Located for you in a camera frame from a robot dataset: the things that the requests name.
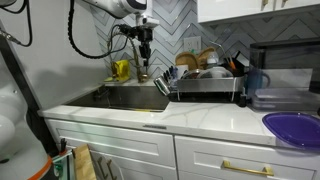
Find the wall outlet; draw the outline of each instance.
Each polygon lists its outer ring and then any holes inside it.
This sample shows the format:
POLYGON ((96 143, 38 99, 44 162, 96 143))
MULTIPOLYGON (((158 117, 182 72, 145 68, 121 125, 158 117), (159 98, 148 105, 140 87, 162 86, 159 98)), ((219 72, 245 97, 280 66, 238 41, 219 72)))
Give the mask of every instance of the wall outlet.
POLYGON ((201 51, 201 36, 184 38, 183 40, 183 49, 184 51, 192 51, 195 53, 200 53, 201 51))

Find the upper cabinet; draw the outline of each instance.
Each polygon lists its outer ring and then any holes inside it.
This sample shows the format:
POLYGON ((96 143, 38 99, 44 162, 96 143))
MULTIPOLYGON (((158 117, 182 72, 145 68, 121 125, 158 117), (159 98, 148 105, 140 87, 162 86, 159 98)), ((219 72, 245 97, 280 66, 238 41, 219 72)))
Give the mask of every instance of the upper cabinet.
POLYGON ((198 0, 198 22, 232 20, 312 5, 320 5, 320 0, 198 0))
POLYGON ((277 0, 276 10, 306 7, 320 4, 320 0, 277 0))

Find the herringbone tile backsplash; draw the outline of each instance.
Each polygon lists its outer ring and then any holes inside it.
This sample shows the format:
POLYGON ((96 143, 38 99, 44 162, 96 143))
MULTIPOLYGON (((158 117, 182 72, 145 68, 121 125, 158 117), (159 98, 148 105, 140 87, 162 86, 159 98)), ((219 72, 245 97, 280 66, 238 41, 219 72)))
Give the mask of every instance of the herringbone tile backsplash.
MULTIPOLYGON (((111 27, 118 23, 135 26, 134 16, 122 20, 115 20, 108 13, 92 7, 97 34, 102 51, 106 51, 106 40, 111 27)), ((152 55, 149 60, 148 74, 156 77, 174 65, 175 56, 183 52, 183 39, 201 36, 202 48, 212 46, 210 41, 222 44, 226 51, 235 54, 238 50, 249 59, 251 43, 277 41, 288 39, 302 39, 320 37, 320 10, 296 13, 286 16, 241 21, 237 23, 203 26, 197 23, 196 0, 154 0, 154 18, 160 20, 160 26, 155 28, 154 40, 151 43, 152 55)), ((116 48, 124 44, 124 38, 115 39, 116 48)), ((106 58, 132 59, 132 48, 127 46, 123 51, 106 58)), ((132 78, 136 77, 135 69, 131 68, 132 78)))

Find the purple plate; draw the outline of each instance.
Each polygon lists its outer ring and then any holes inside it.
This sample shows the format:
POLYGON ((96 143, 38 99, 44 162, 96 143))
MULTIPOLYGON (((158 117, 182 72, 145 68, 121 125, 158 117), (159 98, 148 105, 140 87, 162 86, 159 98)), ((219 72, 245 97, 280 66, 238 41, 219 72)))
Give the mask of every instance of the purple plate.
POLYGON ((273 113, 262 119, 280 140, 307 150, 320 150, 320 119, 302 113, 273 113))

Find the sink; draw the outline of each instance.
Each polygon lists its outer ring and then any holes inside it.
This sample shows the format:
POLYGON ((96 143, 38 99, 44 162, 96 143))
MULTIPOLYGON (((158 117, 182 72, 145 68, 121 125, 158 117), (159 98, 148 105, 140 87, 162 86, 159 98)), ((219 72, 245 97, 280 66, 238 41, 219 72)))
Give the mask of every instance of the sink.
POLYGON ((162 112, 168 104, 155 86, 103 86, 65 105, 162 112))

